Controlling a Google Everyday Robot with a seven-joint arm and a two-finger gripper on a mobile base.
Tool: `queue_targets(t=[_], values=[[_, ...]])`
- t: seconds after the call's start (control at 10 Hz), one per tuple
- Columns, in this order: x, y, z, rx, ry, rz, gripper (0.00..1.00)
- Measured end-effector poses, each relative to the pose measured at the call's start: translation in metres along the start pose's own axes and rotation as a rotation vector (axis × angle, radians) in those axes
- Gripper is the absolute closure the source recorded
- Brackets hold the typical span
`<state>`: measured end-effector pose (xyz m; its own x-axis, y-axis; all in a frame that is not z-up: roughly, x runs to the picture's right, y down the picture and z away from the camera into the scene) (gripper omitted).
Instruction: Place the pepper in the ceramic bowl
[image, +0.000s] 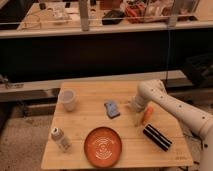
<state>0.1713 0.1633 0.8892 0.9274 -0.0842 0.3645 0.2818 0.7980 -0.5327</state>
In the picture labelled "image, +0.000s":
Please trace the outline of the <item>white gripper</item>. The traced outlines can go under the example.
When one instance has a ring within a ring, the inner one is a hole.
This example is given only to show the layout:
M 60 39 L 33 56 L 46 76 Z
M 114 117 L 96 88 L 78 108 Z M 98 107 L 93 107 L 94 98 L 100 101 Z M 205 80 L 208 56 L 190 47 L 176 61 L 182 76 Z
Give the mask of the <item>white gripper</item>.
M 145 107 L 143 105 L 141 105 L 135 97 L 132 97 L 132 100 L 131 100 L 131 106 L 132 108 L 136 111 L 134 114 L 133 114 L 133 123 L 134 123 L 134 126 L 138 126 L 138 123 L 139 123 L 139 120 L 140 120 L 140 113 L 139 112 L 142 112 Z

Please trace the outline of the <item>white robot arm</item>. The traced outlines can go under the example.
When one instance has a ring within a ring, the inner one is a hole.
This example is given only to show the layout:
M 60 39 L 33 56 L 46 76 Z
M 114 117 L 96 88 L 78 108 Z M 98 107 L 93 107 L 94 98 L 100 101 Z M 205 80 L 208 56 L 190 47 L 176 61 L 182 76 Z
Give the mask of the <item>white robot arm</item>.
M 131 106 L 139 113 L 150 101 L 172 114 L 202 139 L 199 171 L 213 171 L 213 115 L 170 96 L 159 79 L 139 82 Z

